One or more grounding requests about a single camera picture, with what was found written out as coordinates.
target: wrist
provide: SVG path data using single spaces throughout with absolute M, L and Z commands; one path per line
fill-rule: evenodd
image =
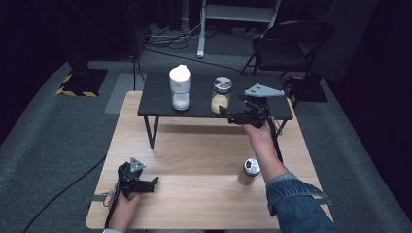
M 123 232 L 115 230 L 115 229 L 111 229 L 111 228 L 106 228 L 104 229 L 103 233 L 123 233 Z
M 265 150 L 256 150 L 255 157 L 257 160 L 272 160 L 278 159 L 278 154 L 272 148 L 266 148 Z

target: white container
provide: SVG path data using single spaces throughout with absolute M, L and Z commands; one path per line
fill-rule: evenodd
M 190 107 L 191 72 L 186 65 L 179 65 L 169 73 L 172 106 L 176 110 Z

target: jar lid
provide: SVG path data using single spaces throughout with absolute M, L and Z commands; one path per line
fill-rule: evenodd
M 230 92 L 231 87 L 232 81 L 227 77 L 218 77 L 213 82 L 213 89 L 220 94 L 226 94 Z
M 258 160 L 255 158 L 249 158 L 243 164 L 243 169 L 249 176 L 255 176 L 260 172 L 260 167 L 258 166 Z

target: table leg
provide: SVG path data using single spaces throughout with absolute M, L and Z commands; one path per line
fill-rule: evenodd
M 143 118 L 145 119 L 145 125 L 146 125 L 146 131 L 148 132 L 148 137 L 149 137 L 149 143 L 151 144 L 151 148 L 153 149 L 155 147 L 155 137 L 157 135 L 157 128 L 158 128 L 158 119 L 159 116 L 155 117 L 155 121 L 154 121 L 154 133 L 152 135 L 152 131 L 151 131 L 151 126 L 149 125 L 149 118 L 148 116 L 143 116 Z
M 282 134 L 282 130 L 285 127 L 286 122 L 288 122 L 287 120 L 282 121 L 281 126 L 279 127 L 278 132 L 276 133 L 276 137 L 279 137 L 279 135 Z

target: black cable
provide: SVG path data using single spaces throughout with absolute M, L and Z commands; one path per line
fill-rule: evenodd
M 70 1 L 68 0 L 64 0 L 64 2 L 66 2 L 67 5 L 69 5 L 82 19 L 84 19 L 91 27 L 93 27 L 97 32 L 99 32 L 100 34 L 102 34 L 103 36 L 105 36 L 106 38 L 110 39 L 111 41 L 127 47 L 127 48 L 131 48 L 131 45 L 127 45 L 123 42 L 120 42 L 118 40 L 116 40 L 115 38 L 113 38 L 112 36 L 109 36 L 107 33 L 103 32 L 102 30 L 100 30 L 93 22 L 91 22 L 87 17 L 85 17 L 84 14 L 82 14 L 81 11 L 79 11 L 79 9 L 77 9 Z
M 168 31 L 168 30 L 169 30 L 168 27 L 166 27 L 166 28 L 153 28 L 153 29 L 150 29 L 151 35 L 154 34 L 155 36 L 160 36 L 160 35 L 162 35 L 163 33 L 165 33 L 165 32 Z
M 178 56 L 178 55 L 164 53 L 164 52 L 161 52 L 161 51 L 156 51 L 156 50 L 152 50 L 152 49 L 148 49 L 148 48 L 145 48 L 145 50 L 151 51 L 151 52 L 154 52 L 154 53 L 158 53 L 158 54 L 162 54 L 162 55 L 172 56 L 172 57 L 181 58 L 181 59 L 185 59 L 185 60 L 191 60 L 191 61 L 195 61 L 195 62 L 207 64 L 207 65 L 217 66 L 217 67 L 221 67 L 221 68 L 225 68 L 225 69 L 229 69 L 229 70 L 233 70 L 233 71 L 236 71 L 238 73 L 241 73 L 240 70 L 236 70 L 236 69 L 228 67 L 228 66 L 222 66 L 222 65 L 218 65 L 218 64 L 214 64 L 214 63 L 210 63 L 210 62 L 200 61 L 198 59 L 192 59 L 192 58 L 188 58 L 188 57 L 182 57 L 182 56 Z
M 133 49 L 134 49 L 134 55 L 133 55 L 133 90 L 136 90 L 136 62 L 138 63 L 138 67 L 139 67 L 139 73 L 140 76 L 142 76 L 142 80 L 143 83 L 145 82 L 145 77 L 142 74 L 142 71 L 140 70 L 140 61 L 138 60 L 138 56 L 139 56 L 139 51 L 137 50 L 137 42 L 136 42 L 136 34 L 134 31 L 134 27 L 132 27 L 132 23 L 130 22 L 130 14 L 131 12 L 128 12 L 128 9 L 131 9 L 130 7 L 127 9 L 126 8 L 126 3 L 125 0 L 122 1 L 123 4 L 123 10 L 124 10 L 124 16 L 125 16 L 125 20 L 127 23 L 127 30 L 129 33 L 129 37 L 130 37 L 130 43 L 133 44 Z
M 52 204 L 53 201 L 55 201 L 55 199 L 57 199 L 59 196 L 61 196 L 61 194 L 63 194 L 65 191 L 67 191 L 70 187 L 72 187 L 74 184 L 76 184 L 77 182 L 79 182 L 81 179 L 83 179 L 85 176 L 87 176 L 89 173 L 91 173 L 94 169 L 96 169 L 96 167 L 98 167 L 100 165 L 100 163 L 102 163 L 104 160 L 106 159 L 106 156 L 104 156 L 102 159 L 100 159 L 100 161 L 94 165 L 90 170 L 88 170 L 86 173 L 84 173 L 82 176 L 80 176 L 77 180 L 75 180 L 73 183 L 71 183 L 70 185 L 68 185 L 67 187 L 65 187 L 63 190 L 61 190 L 59 193 L 57 193 L 52 199 L 51 201 L 49 201 L 48 204 L 46 204 L 42 210 L 40 212 L 38 212 L 36 214 L 36 216 L 34 216 L 33 218 L 31 218 L 31 220 L 29 221 L 29 223 L 26 225 L 26 227 L 23 230 L 24 232 L 27 232 L 27 230 L 30 228 L 30 226 L 33 224 L 33 222 L 37 219 L 37 217 L 39 217 L 39 215 L 49 206 Z
M 157 47 L 157 48 L 165 48 L 168 47 L 170 49 L 183 49 L 189 46 L 189 40 L 188 40 L 188 36 L 190 35 L 190 33 L 192 33 L 192 31 L 187 35 L 185 34 L 185 32 L 182 30 L 183 35 L 182 36 L 176 36 L 176 37 L 172 37 L 170 39 L 164 39 L 164 40 L 158 40 L 156 41 L 155 38 L 151 39 L 150 41 L 148 41 L 148 43 L 145 44 L 145 46 L 153 46 L 153 47 Z M 176 44 L 185 44 L 182 47 L 171 47 L 171 45 L 176 45 Z
M 118 183 L 116 185 L 116 192 L 113 197 L 112 206 L 110 207 L 109 213 L 107 214 L 106 221 L 104 223 L 104 228 L 109 228 L 110 219 L 112 218 L 113 212 L 115 211 L 116 205 L 118 204 L 120 192 L 120 180 L 118 179 Z
M 268 115 L 265 110 L 263 110 L 260 106 L 258 106 L 255 103 L 249 102 L 248 104 L 253 105 L 255 108 L 257 108 L 259 111 L 261 111 L 264 116 L 266 117 L 267 123 L 269 124 L 270 127 L 270 133 L 272 134 L 272 141 L 273 141 L 273 146 L 275 147 L 276 153 L 278 154 L 279 160 L 283 163 L 283 157 L 281 153 L 281 149 L 279 148 L 279 143 L 278 143 L 278 137 L 276 136 L 276 126 L 274 125 L 272 121 L 271 115 Z
M 142 70 L 140 69 L 140 62 L 137 61 L 137 67 L 139 68 L 139 74 L 142 77 L 142 82 L 146 83 L 146 77 L 142 74 Z

